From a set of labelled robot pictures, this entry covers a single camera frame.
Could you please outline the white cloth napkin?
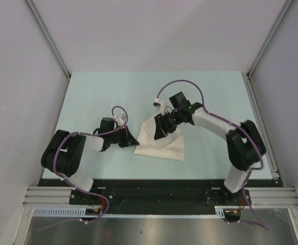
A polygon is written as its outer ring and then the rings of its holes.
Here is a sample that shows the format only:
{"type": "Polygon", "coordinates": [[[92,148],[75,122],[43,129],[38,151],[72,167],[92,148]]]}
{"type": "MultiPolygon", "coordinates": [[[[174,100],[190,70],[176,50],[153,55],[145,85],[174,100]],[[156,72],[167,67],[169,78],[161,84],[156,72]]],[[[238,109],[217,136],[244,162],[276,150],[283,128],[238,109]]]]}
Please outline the white cloth napkin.
{"type": "Polygon", "coordinates": [[[156,123],[151,116],[140,125],[137,141],[139,145],[134,150],[135,155],[143,155],[154,158],[184,161],[185,142],[183,132],[177,128],[173,133],[164,138],[154,140],[156,123]]]}

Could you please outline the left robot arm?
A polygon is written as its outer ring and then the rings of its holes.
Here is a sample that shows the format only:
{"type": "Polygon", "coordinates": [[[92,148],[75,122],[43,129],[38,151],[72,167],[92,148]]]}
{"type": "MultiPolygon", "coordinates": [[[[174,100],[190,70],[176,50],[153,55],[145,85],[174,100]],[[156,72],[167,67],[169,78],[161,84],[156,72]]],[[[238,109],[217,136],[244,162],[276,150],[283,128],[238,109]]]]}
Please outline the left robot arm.
{"type": "Polygon", "coordinates": [[[80,168],[82,154],[84,151],[104,152],[112,144],[120,148],[138,146],[139,142],[129,131],[126,120],[124,114],[104,117],[92,135],[58,130],[41,157],[42,167],[81,189],[80,197],[87,204],[95,203],[98,191],[92,188],[93,179],[80,168]]]}

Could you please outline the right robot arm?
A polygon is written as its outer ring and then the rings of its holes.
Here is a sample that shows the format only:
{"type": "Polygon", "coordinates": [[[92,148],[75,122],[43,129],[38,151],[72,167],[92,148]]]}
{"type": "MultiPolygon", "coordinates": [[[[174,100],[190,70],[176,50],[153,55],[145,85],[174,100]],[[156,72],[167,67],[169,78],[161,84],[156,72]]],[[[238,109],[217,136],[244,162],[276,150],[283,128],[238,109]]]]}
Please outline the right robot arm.
{"type": "Polygon", "coordinates": [[[224,181],[225,189],[221,199],[227,205],[233,205],[239,200],[239,190],[247,182],[252,171],[252,165],[261,160],[266,153],[266,147],[255,123],[246,120],[236,124],[216,114],[209,112],[202,103],[191,104],[182,92],[169,98],[173,109],[166,112],[167,105],[159,98],[153,105],[160,108],[160,113],[154,116],[154,140],[166,138],[182,123],[188,123],[209,130],[224,139],[227,143],[231,169],[224,181]]]}

